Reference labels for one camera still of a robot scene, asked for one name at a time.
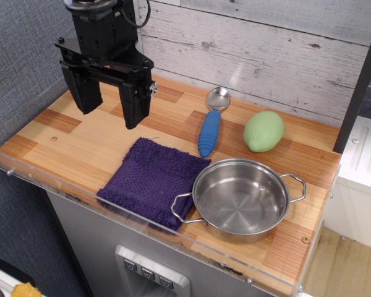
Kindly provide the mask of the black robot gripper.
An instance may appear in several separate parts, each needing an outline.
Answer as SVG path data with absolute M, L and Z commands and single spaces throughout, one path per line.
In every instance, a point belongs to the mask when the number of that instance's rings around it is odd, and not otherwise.
M 150 112 L 156 93 L 154 63 L 136 49 L 133 14 L 74 15 L 75 38 L 59 37 L 61 69 L 72 97 L 83 114 L 103 102 L 99 82 L 118 85 L 126 128 L 135 128 Z

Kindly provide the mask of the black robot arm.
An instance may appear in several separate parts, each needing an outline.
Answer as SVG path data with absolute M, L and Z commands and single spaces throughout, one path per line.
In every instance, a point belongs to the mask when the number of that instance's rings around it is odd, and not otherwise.
M 83 114 L 102 102 L 100 83 L 116 86 L 126 128 L 149 115 L 156 92 L 154 63 L 136 49 L 138 42 L 132 1 L 65 1 L 76 37 L 59 37 L 61 69 L 72 97 Z

